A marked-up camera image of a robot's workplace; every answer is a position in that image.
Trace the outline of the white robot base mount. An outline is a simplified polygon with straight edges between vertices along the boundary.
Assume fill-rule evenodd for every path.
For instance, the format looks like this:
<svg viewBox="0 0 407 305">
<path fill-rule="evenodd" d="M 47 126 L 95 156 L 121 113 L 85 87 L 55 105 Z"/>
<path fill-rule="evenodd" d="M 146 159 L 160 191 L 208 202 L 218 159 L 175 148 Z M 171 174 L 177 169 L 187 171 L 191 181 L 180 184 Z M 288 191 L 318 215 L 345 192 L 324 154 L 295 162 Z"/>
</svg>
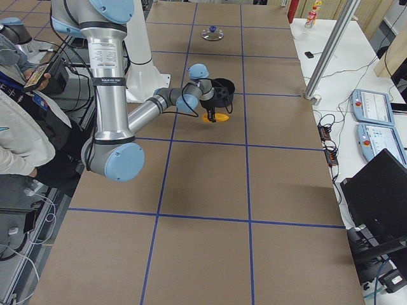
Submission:
<svg viewBox="0 0 407 305">
<path fill-rule="evenodd" d="M 125 46 L 130 60 L 127 76 L 127 102 L 143 103 L 155 90 L 167 88 L 170 75 L 162 74 L 155 67 L 149 45 L 148 33 L 140 1 L 134 1 L 134 14 L 127 23 Z"/>
</svg>

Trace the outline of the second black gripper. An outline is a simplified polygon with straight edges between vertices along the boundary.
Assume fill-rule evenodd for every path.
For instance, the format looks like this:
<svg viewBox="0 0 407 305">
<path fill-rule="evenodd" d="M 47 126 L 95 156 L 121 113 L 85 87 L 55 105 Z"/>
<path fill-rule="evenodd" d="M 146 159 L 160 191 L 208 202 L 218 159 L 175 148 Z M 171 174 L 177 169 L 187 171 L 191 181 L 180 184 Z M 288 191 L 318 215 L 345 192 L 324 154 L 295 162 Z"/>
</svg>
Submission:
<svg viewBox="0 0 407 305">
<path fill-rule="evenodd" d="M 217 100 L 214 98 L 214 96 L 207 100 L 200 99 L 200 104 L 206 110 L 213 107 L 216 108 Z"/>
</svg>

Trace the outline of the second silver grey robot arm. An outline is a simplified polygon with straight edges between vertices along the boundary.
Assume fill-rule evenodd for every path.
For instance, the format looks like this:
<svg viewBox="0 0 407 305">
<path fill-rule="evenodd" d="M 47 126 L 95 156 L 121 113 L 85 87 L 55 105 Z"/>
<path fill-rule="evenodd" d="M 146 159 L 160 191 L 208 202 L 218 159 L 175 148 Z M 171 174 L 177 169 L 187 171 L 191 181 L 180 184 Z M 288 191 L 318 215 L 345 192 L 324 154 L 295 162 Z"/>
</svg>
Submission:
<svg viewBox="0 0 407 305">
<path fill-rule="evenodd" d="M 214 95 L 203 64 L 192 67 L 182 88 L 159 88 L 136 110 L 127 111 L 127 81 L 123 50 L 151 60 L 142 6 L 138 1 L 52 1 L 54 30 L 83 37 L 88 43 L 90 76 L 94 87 L 97 129 L 82 148 L 90 171 L 110 180 L 126 182 L 144 165 L 144 151 L 134 142 L 135 133 L 170 106 L 194 110 Z"/>
</svg>

